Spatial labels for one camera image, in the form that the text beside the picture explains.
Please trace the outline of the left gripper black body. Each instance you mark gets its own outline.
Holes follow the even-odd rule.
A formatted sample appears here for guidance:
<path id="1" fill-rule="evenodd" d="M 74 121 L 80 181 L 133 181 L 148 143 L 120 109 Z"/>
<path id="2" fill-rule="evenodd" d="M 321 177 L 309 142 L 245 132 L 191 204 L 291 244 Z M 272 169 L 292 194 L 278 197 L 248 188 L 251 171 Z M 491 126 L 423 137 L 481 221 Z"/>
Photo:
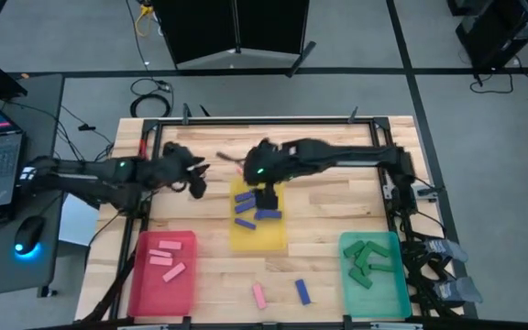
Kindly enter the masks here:
<path id="1" fill-rule="evenodd" d="M 188 148 L 175 142 L 167 142 L 162 157 L 150 162 L 148 187 L 154 190 L 184 182 L 190 185 L 191 191 L 195 190 L 198 174 L 194 167 L 197 163 L 198 159 Z"/>

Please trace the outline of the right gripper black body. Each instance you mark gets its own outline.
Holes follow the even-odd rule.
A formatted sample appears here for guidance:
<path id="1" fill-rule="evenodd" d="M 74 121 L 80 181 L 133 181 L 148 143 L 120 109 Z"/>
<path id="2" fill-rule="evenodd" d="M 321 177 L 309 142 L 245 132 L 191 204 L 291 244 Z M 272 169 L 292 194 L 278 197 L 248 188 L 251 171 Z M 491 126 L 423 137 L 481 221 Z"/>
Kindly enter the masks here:
<path id="1" fill-rule="evenodd" d="M 291 156 L 288 148 L 263 138 L 245 157 L 244 181 L 249 185 L 285 181 Z"/>

